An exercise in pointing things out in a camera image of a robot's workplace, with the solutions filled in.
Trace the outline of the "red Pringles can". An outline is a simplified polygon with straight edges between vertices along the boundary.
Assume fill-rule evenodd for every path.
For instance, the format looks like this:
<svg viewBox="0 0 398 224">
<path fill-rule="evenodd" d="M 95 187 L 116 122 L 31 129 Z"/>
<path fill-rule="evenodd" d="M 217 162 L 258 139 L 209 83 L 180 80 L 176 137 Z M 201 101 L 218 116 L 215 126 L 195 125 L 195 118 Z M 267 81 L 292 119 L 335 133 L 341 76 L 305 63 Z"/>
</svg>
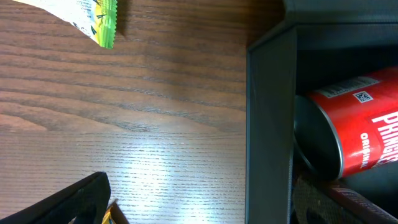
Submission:
<svg viewBox="0 0 398 224">
<path fill-rule="evenodd" d="M 397 161 L 397 67 L 297 95 L 294 141 L 331 180 Z"/>
</svg>

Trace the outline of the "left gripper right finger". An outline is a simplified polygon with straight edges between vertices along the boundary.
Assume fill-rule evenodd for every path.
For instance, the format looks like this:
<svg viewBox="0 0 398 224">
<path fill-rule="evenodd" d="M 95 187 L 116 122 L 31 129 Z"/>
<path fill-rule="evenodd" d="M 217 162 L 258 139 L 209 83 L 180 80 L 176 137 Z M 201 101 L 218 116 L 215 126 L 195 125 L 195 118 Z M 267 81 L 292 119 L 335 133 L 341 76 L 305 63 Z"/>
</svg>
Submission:
<svg viewBox="0 0 398 224">
<path fill-rule="evenodd" d="M 292 198 L 299 223 L 397 224 L 396 217 L 338 182 L 299 177 Z"/>
</svg>

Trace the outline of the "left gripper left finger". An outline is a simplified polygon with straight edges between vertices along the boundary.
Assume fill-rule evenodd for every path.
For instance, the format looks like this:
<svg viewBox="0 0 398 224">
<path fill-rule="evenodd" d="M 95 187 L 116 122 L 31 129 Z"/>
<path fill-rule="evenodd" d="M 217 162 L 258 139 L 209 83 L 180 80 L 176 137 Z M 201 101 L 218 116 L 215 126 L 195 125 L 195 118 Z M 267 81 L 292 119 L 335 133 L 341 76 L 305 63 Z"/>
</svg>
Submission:
<svg viewBox="0 0 398 224">
<path fill-rule="evenodd" d="M 101 224 L 111 188 L 105 172 L 95 172 L 67 188 L 1 220 L 1 224 Z"/>
</svg>

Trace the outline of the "green white snack packet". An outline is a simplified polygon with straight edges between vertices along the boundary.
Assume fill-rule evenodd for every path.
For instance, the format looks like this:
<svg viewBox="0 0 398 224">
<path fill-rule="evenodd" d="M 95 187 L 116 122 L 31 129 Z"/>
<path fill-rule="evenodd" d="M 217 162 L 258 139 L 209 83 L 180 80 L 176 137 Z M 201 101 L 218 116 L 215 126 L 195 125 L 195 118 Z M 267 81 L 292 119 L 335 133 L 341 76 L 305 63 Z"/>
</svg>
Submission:
<svg viewBox="0 0 398 224">
<path fill-rule="evenodd" d="M 41 8 L 82 31 L 100 47 L 112 49 L 116 35 L 117 0 L 16 0 Z"/>
</svg>

